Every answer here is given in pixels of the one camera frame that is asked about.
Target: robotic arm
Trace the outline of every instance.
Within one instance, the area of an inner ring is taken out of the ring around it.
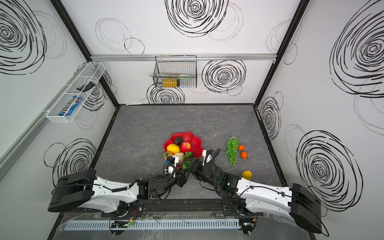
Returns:
[[[305,230],[321,233],[320,200],[306,188],[299,184],[293,184],[292,187],[269,186],[223,172],[215,164],[219,153],[220,149],[204,150],[202,160],[184,159],[187,168],[181,170],[176,168],[178,157],[169,156],[164,164],[163,175],[136,180],[131,184],[96,177],[95,170],[61,177],[52,192],[48,211],[63,212],[84,207],[98,209],[106,214],[125,212],[124,209],[129,205],[142,206],[154,199],[162,199],[174,185],[183,187],[192,174],[198,181],[212,185],[218,196],[225,201],[222,205],[229,202],[238,215],[278,215]],[[243,232],[250,233],[252,230],[247,227]]]

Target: white wire basket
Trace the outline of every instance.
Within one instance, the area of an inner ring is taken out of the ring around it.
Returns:
[[[46,117],[53,123],[71,123],[104,72],[105,67],[103,63],[87,63],[81,73],[69,84],[65,92],[48,111]],[[86,86],[91,82],[95,85],[85,91]],[[69,113],[68,109],[73,108],[73,104],[77,101],[79,104]]]

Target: bunch of green grapes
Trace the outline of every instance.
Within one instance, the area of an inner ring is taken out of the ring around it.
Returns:
[[[239,140],[235,137],[231,137],[228,140],[227,144],[227,150],[225,153],[227,154],[229,158],[229,162],[234,166],[237,163],[236,159],[236,153],[237,153],[237,148],[239,147]]]

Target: black wire basket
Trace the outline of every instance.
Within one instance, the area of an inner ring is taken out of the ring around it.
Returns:
[[[197,56],[156,56],[153,82],[157,88],[196,88]]]

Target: red bowl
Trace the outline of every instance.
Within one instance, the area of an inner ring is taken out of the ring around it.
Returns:
[[[195,135],[193,135],[191,132],[183,132],[183,133],[177,132],[177,133],[173,134],[171,136],[171,138],[168,139],[164,143],[164,150],[165,151],[167,151],[167,146],[169,144],[174,143],[175,138],[177,138],[177,137],[182,137],[184,142],[191,143],[191,152],[195,155],[195,157],[201,158],[201,156],[203,156],[203,148],[201,147],[201,144],[202,144],[201,139],[199,137],[196,137]]]

